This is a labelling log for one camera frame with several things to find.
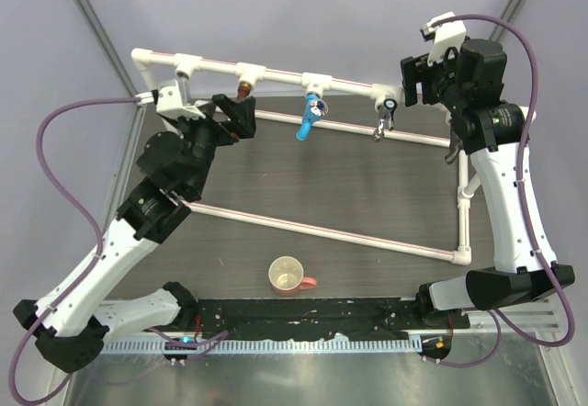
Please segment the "brown faucet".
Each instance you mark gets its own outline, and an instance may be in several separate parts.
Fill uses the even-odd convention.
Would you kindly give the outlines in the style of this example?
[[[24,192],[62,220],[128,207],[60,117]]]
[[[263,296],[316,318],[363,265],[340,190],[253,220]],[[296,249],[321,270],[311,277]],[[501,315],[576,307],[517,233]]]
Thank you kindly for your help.
[[[236,101],[242,102],[252,93],[253,87],[248,82],[240,82],[237,88]]]

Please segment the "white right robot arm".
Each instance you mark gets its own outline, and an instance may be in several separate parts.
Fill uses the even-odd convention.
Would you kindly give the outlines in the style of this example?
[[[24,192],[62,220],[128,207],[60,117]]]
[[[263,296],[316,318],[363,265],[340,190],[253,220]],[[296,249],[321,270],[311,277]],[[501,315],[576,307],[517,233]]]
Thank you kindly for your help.
[[[525,114],[501,99],[507,55],[500,43],[465,39],[439,60],[401,61],[405,104],[421,100],[450,113],[452,163],[464,152],[481,181],[492,225],[493,265],[465,276],[420,286],[416,320],[434,328],[450,310],[494,310],[536,301],[574,283],[572,266],[558,263],[543,231],[529,174],[529,150],[520,143]]]

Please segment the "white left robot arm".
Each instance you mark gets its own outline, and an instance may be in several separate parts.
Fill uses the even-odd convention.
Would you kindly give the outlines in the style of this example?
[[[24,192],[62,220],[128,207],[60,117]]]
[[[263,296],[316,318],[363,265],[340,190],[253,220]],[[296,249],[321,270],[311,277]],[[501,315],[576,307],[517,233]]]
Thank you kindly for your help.
[[[13,312],[32,331],[42,357],[72,374],[89,365],[103,348],[156,326],[188,330],[198,303],[189,290],[168,282],[152,294],[110,309],[100,305],[111,290],[190,215],[202,198],[215,152],[256,133],[256,100],[217,94],[174,118],[160,116],[169,130],[147,140],[137,165],[143,179],[116,211],[96,247],[51,293],[23,299]]]

